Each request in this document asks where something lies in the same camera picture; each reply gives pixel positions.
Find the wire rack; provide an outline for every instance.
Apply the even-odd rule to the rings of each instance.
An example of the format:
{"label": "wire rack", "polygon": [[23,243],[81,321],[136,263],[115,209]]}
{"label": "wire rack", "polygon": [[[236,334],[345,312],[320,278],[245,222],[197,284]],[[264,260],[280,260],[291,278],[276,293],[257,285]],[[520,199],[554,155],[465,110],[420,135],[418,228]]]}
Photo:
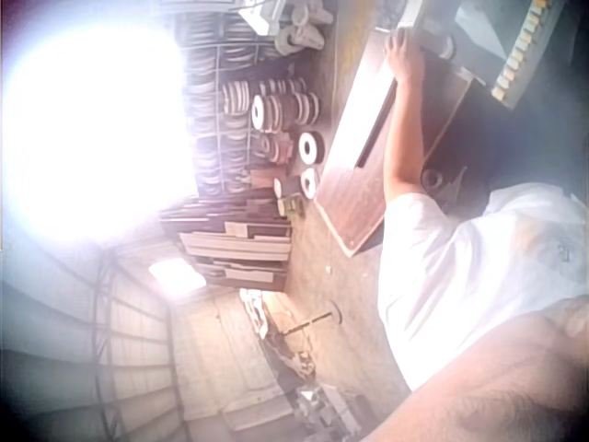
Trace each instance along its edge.
{"label": "wire rack", "polygon": [[225,115],[221,74],[280,57],[273,39],[258,36],[239,14],[175,17],[173,32],[184,59],[184,100],[195,180],[202,196],[243,192],[248,171],[267,166],[256,155],[258,136],[249,112]]}

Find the brown wooden table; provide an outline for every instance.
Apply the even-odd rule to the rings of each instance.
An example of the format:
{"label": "brown wooden table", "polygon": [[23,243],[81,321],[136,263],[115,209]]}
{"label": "brown wooden table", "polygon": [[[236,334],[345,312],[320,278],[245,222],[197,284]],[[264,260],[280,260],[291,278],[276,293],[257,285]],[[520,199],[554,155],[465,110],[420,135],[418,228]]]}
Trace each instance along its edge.
{"label": "brown wooden table", "polygon": [[[390,93],[389,90],[375,90],[375,79],[385,60],[384,38],[383,34],[375,32],[366,44],[316,196],[319,212],[348,256],[356,254],[371,238],[382,224],[386,210],[383,158],[394,94],[383,108],[380,130],[370,136],[372,141],[367,155],[363,154],[362,139],[371,133],[376,121],[365,118],[374,112],[366,112],[366,100],[358,98],[363,94]],[[427,161],[465,97],[480,84],[468,71],[435,56],[426,56],[426,66],[422,119]],[[364,158],[362,166],[357,167],[361,157]]]}

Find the forearm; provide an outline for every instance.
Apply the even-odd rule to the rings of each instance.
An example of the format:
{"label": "forearm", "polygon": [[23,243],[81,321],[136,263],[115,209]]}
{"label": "forearm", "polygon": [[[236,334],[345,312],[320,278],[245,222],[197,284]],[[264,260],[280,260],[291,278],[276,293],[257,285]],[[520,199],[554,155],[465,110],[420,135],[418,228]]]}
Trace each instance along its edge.
{"label": "forearm", "polygon": [[385,150],[387,203],[402,193],[422,191],[422,96],[421,84],[402,83],[397,86]]}

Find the white t-shirt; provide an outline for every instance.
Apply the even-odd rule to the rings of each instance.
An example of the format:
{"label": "white t-shirt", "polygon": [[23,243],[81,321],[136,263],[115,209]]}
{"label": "white t-shirt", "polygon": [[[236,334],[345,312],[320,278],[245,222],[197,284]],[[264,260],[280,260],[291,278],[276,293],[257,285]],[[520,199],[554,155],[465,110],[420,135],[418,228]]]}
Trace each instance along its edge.
{"label": "white t-shirt", "polygon": [[392,201],[378,311],[410,388],[497,325],[586,294],[585,216],[543,184],[493,192],[483,216],[458,226],[427,195]]}

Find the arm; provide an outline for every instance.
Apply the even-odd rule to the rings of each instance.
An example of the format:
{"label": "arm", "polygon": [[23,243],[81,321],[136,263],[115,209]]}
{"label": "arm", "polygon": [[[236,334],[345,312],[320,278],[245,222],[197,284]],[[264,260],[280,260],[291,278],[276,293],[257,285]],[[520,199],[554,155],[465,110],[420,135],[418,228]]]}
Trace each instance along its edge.
{"label": "arm", "polygon": [[423,192],[422,83],[424,61],[407,29],[391,36],[388,61],[397,80],[384,162],[387,204],[403,193]]}

